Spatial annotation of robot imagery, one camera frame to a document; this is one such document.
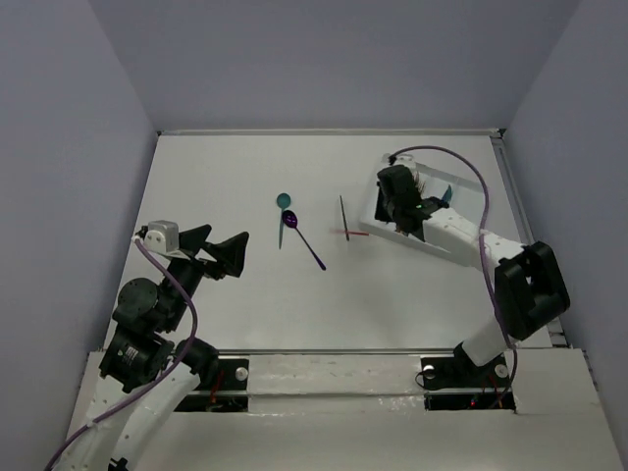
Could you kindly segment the purple iridescent spoon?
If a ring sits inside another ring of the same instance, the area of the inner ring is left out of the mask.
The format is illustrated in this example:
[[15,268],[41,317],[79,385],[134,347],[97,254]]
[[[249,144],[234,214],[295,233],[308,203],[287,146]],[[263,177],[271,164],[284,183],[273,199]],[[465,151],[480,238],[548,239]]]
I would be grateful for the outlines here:
[[300,231],[300,229],[298,227],[298,219],[297,219],[296,214],[293,211],[287,209],[287,210],[285,210],[282,213],[282,220],[283,220],[284,224],[287,227],[289,227],[290,229],[294,230],[298,234],[298,236],[303,241],[303,243],[305,244],[305,246],[309,250],[310,254],[313,256],[314,260],[316,261],[316,263],[318,264],[320,269],[323,270],[323,271],[326,271],[327,270],[327,266],[322,261],[322,259],[318,256],[318,254],[314,251],[314,249],[309,244],[309,242],[307,241],[307,239],[305,238],[303,233]]

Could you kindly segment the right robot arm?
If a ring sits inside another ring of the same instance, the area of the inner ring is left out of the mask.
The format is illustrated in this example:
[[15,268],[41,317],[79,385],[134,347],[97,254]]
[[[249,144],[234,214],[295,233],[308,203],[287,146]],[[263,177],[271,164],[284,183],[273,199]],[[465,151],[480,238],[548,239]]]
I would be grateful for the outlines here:
[[443,366],[425,378],[428,389],[473,385],[490,363],[526,340],[570,307],[570,297],[553,250],[481,229],[437,197],[424,198],[410,169],[393,165],[377,174],[379,206],[405,235],[443,249],[464,266],[478,269],[488,284],[495,314],[461,342]]

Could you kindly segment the teal spoon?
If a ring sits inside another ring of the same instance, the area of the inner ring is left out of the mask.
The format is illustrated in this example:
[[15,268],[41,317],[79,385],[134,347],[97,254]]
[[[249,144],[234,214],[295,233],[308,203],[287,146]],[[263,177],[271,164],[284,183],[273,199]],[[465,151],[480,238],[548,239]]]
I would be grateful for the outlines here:
[[283,237],[284,237],[284,219],[283,215],[291,205],[291,197],[286,192],[280,193],[276,198],[276,204],[280,209],[280,222],[279,222],[279,234],[278,234],[278,248],[282,249]]

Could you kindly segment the teal knife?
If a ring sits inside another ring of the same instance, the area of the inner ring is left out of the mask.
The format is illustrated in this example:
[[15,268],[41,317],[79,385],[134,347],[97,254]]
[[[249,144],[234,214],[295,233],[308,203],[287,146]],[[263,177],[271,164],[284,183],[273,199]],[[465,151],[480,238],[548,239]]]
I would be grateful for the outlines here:
[[450,201],[451,201],[451,199],[452,199],[452,187],[449,185],[449,186],[447,187],[447,189],[446,189],[445,193],[443,194],[443,197],[442,197],[442,202],[443,202],[444,204],[449,204],[449,203],[450,203]]

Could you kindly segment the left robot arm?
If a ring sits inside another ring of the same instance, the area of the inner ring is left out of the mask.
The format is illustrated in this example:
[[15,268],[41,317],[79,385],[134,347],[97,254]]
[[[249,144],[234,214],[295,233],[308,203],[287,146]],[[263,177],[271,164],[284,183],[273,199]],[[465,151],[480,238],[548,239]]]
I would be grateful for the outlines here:
[[82,425],[47,464],[49,470],[133,470],[165,421],[200,391],[208,410],[245,407],[249,362],[227,358],[196,335],[192,297],[203,279],[237,278],[249,234],[212,243],[203,225],[180,231],[153,221],[131,239],[163,276],[126,282],[112,318],[116,329]]

